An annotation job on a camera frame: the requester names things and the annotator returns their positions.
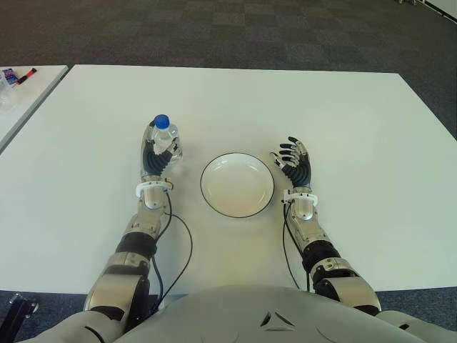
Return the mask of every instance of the floor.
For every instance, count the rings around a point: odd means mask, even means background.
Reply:
[[[422,4],[3,0],[2,8],[2,66],[134,64],[399,73],[457,137],[457,25]],[[0,292],[0,320],[10,295]],[[84,295],[31,296],[41,300],[41,309],[26,321],[19,339],[79,311],[84,301]],[[457,329],[457,287],[381,292],[379,297],[384,309]]]

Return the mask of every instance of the pen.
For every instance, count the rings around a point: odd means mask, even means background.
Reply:
[[[17,80],[17,84],[21,84],[24,81],[26,81],[30,76],[36,73],[36,69],[32,68],[31,71],[29,71],[27,74],[25,74],[23,77],[21,77],[19,80]]]

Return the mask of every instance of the wire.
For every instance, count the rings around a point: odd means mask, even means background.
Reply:
[[[164,293],[164,281],[162,280],[162,276],[160,275],[159,268],[157,267],[156,258],[154,255],[152,256],[152,267],[154,268],[157,279],[159,281],[159,295],[157,296],[157,299],[156,299],[156,302],[157,302],[160,298],[162,298],[162,295]]]
[[[155,312],[157,312],[157,310],[159,309],[159,306],[160,304],[162,303],[162,301],[164,300],[164,298],[168,295],[168,293],[171,291],[171,289],[174,287],[174,285],[178,282],[178,280],[181,278],[182,274],[186,271],[187,269],[187,266],[189,265],[189,262],[191,261],[191,258],[192,258],[192,253],[194,252],[194,240],[192,238],[192,233],[191,233],[191,230],[189,229],[189,227],[187,226],[186,222],[179,216],[175,215],[175,214],[172,214],[170,215],[170,218],[171,217],[175,217],[177,218],[181,223],[183,223],[184,227],[186,228],[187,230],[187,233],[189,234],[189,239],[191,241],[191,251],[189,252],[189,257],[187,258],[187,261],[186,261],[186,264],[184,265],[183,269],[179,272],[178,276],[175,278],[175,280],[171,283],[170,287],[166,290],[165,294],[161,295],[156,303],[152,306],[151,308],[151,313],[148,317],[150,317],[152,314],[154,314]],[[159,269],[156,269],[154,267],[154,270],[156,271],[157,275],[158,275],[158,278],[160,277],[160,272],[159,272]]]
[[[187,258],[187,261],[186,261],[186,264],[184,265],[183,269],[181,270],[181,272],[178,274],[178,276],[175,278],[175,280],[173,281],[173,283],[171,284],[171,286],[166,290],[164,296],[162,297],[161,301],[168,295],[168,293],[171,291],[171,289],[173,288],[173,286],[178,282],[179,278],[182,276],[182,274],[186,271],[187,269],[187,266],[189,265],[189,262],[191,261],[191,258],[192,258],[192,253],[194,251],[194,240],[192,239],[192,233],[191,233],[191,230],[189,230],[189,227],[187,226],[186,222],[181,219],[179,216],[173,214],[173,217],[175,217],[176,219],[178,219],[181,223],[183,223],[184,227],[186,227],[186,230],[187,230],[187,233],[189,234],[189,239],[191,241],[191,251],[189,252],[189,257]]]
[[[173,207],[171,205],[171,199],[170,199],[170,194],[168,192],[165,192],[166,194],[166,198],[168,199],[169,201],[169,210],[170,210],[170,213],[168,214],[169,215],[169,220],[167,221],[164,229],[160,232],[160,234],[157,236],[157,240],[156,240],[156,243],[157,241],[160,239],[160,237],[162,237],[162,234],[165,233],[165,231],[168,229],[168,227],[170,226],[170,222],[171,222],[171,217],[173,216]]]
[[[293,244],[295,245],[295,248],[297,248],[298,253],[301,255],[300,247],[298,246],[296,240],[294,239],[294,237],[293,237],[293,235],[292,235],[291,228],[288,227],[287,215],[288,215],[289,209],[291,209],[291,206],[292,206],[292,204],[290,204],[290,205],[288,206],[287,212],[286,212],[286,204],[284,204],[284,206],[283,206],[284,225],[286,225],[288,234],[289,234],[289,236],[291,237],[292,242],[293,242]]]
[[[306,291],[309,292],[309,273],[306,272]]]
[[[287,257],[287,251],[286,251],[286,241],[285,241],[285,238],[286,238],[286,218],[287,218],[287,214],[288,214],[289,209],[291,209],[291,204],[289,204],[287,212],[284,212],[285,219],[284,219],[284,224],[283,224],[283,251],[284,251],[284,257],[286,258],[288,272],[292,277],[293,283],[296,285],[296,287],[298,289],[300,289],[300,286],[298,285],[297,281],[295,280],[295,277],[292,274],[291,265],[288,263],[288,257]]]

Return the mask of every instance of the triangular logo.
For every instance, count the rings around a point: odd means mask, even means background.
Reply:
[[[295,325],[278,312],[268,312],[260,326],[265,331],[295,331]]]

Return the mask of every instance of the plate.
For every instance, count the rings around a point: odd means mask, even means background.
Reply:
[[[201,193],[217,212],[245,218],[264,209],[273,196],[273,176],[267,166],[248,154],[216,157],[203,170]]]

